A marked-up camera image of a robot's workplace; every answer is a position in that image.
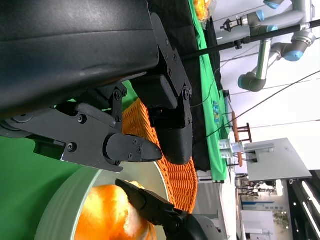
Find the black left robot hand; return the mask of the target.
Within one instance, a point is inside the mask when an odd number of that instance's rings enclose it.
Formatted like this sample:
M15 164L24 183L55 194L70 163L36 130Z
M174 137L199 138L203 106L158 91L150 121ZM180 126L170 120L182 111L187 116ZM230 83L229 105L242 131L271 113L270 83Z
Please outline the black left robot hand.
M192 87L145 0L3 0L0 134L112 172L192 157Z

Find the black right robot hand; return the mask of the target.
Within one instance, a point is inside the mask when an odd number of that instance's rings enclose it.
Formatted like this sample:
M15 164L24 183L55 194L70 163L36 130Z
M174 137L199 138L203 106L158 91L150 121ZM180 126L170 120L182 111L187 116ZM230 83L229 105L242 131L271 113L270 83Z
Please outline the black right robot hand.
M222 240L223 236L206 216L191 214L156 193L116 179L138 213L155 226L162 226L168 240Z

